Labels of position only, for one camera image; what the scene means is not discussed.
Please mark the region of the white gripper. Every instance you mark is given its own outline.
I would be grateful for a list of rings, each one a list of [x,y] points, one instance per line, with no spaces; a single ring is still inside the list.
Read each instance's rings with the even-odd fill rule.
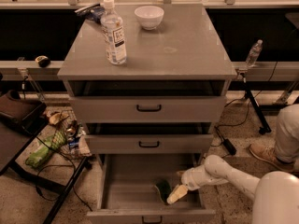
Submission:
[[[167,198],[168,204],[173,204],[183,198],[188,190],[200,189],[203,186],[220,185],[227,183],[227,169],[222,165],[202,164],[185,171],[178,171],[182,185],[176,185]]]

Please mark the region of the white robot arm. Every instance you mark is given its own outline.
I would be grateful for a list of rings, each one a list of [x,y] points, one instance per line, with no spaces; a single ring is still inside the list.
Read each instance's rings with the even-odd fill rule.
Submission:
[[[299,224],[299,178],[274,171],[262,178],[244,173],[217,155],[209,155],[200,166],[188,169],[167,197],[169,204],[189,190],[204,185],[230,183],[253,201],[252,224]]]

